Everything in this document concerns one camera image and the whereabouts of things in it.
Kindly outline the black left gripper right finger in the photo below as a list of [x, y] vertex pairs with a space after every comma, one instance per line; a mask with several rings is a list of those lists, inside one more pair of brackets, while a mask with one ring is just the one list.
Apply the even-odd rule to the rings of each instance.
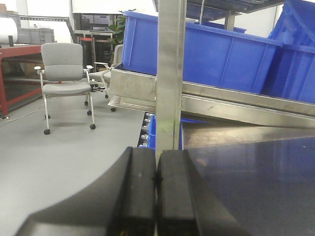
[[157, 168], [160, 236], [248, 236], [215, 196], [186, 150], [165, 150]]

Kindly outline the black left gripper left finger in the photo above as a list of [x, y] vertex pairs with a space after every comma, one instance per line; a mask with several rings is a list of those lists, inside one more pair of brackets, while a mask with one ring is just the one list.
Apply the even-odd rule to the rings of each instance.
[[127, 147], [99, 178], [71, 197], [27, 217], [18, 236], [152, 236], [155, 153]]

